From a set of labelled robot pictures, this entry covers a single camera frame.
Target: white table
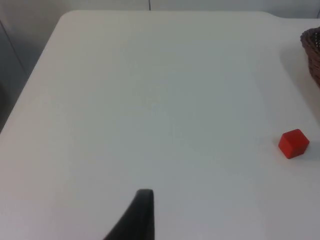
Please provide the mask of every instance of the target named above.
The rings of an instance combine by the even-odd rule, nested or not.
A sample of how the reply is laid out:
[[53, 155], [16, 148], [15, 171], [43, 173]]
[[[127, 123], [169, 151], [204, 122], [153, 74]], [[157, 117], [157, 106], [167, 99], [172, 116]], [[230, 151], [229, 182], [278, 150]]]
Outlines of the white table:
[[[100, 240], [136, 190], [157, 240], [318, 240], [320, 89], [262, 12], [73, 11], [0, 134], [0, 239]], [[282, 133], [307, 152], [287, 160]]]

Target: red block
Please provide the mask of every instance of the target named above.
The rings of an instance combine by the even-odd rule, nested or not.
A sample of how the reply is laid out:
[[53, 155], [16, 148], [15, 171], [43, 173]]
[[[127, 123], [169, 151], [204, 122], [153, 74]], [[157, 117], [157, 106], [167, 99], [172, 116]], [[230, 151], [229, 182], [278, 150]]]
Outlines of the red block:
[[279, 148], [287, 159], [292, 159], [305, 153], [309, 140], [300, 129], [284, 133], [279, 142]]

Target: white wall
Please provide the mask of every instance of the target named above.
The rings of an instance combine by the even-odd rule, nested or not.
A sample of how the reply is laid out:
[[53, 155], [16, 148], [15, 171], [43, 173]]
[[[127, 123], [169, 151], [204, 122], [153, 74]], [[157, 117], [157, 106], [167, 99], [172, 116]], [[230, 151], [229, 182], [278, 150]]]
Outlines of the white wall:
[[283, 18], [315, 18], [319, 0], [151, 0], [152, 10], [264, 11]]
[[148, 0], [0, 0], [0, 20], [30, 74], [59, 18], [79, 9], [149, 10]]
[[[151, 10], [266, 11], [315, 18], [319, 0], [150, 0]], [[77, 9], [148, 10], [148, 0], [0, 0], [0, 20], [30, 73], [60, 16]]]
[[4, 29], [0, 25], [0, 85], [5, 91], [10, 105], [16, 102], [26, 80], [27, 76], [16, 58]]

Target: wicker basket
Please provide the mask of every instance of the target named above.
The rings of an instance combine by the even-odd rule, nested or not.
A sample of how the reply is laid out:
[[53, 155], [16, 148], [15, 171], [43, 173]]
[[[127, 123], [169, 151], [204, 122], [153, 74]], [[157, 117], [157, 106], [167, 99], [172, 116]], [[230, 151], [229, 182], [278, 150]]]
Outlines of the wicker basket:
[[309, 72], [320, 87], [320, 27], [305, 31], [300, 39], [308, 55]]

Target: black object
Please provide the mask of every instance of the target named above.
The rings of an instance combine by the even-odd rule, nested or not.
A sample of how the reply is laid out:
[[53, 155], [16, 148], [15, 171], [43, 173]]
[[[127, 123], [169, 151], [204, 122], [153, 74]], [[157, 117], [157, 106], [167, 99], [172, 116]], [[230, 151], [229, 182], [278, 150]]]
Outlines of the black object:
[[154, 192], [140, 189], [104, 240], [155, 240]]

